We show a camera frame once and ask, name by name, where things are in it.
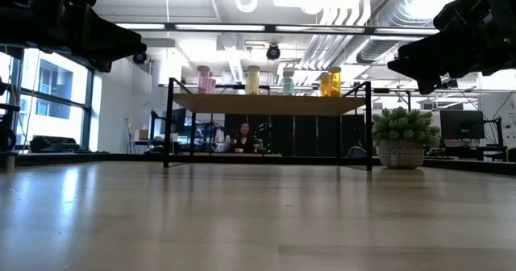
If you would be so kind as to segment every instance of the wooden floor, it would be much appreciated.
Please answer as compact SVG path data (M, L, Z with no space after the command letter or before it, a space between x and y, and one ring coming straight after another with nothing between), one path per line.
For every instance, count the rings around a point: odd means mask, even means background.
M516 180L106 162L0 174L0 270L516 269Z

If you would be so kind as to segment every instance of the green plant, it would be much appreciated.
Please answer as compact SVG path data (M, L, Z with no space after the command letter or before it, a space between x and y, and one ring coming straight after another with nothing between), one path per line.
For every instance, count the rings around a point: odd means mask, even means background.
M384 109L372 120L372 139L378 145L382 140L415 140L423 145L437 143L439 128L431 126L432 113L403 108Z

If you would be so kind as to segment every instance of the gray plant pot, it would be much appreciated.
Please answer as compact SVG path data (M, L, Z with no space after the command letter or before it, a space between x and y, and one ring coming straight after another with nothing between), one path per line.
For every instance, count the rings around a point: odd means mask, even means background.
M425 159L422 145L409 140L381 141L379 154L380 162L392 169L415 169Z

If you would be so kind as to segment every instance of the security camera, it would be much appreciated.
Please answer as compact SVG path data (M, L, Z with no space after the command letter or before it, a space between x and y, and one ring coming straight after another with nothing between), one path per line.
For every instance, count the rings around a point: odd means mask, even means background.
M132 60L137 65L146 65L151 60L151 57L145 52L139 52L132 56Z
M280 58L281 52L277 44L270 44L267 49L267 59L276 60Z

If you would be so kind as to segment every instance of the yellow container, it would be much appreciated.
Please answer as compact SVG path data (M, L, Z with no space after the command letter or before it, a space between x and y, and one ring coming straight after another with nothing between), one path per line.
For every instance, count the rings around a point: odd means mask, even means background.
M340 97L340 67L330 69L330 96Z
M245 82L245 94L258 94L260 84L260 66L248 66L248 79Z
M322 73L319 78L321 81L321 97L330 96L330 75L328 73Z

